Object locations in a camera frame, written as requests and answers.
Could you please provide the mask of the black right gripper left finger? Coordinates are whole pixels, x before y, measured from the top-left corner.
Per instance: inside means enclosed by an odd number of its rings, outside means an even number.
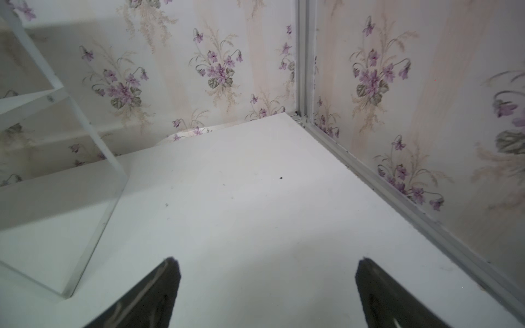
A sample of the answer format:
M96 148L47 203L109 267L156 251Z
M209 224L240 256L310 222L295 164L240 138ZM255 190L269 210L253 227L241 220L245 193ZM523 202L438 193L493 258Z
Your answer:
M172 257L166 258L86 326L169 327L180 280L178 261Z

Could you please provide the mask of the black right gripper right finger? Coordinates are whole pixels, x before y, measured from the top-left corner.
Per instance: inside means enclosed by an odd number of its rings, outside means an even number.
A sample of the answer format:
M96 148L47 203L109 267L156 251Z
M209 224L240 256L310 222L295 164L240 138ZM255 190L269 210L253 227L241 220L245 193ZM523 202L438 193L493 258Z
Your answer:
M448 327L370 258L358 263L355 282L369 327Z

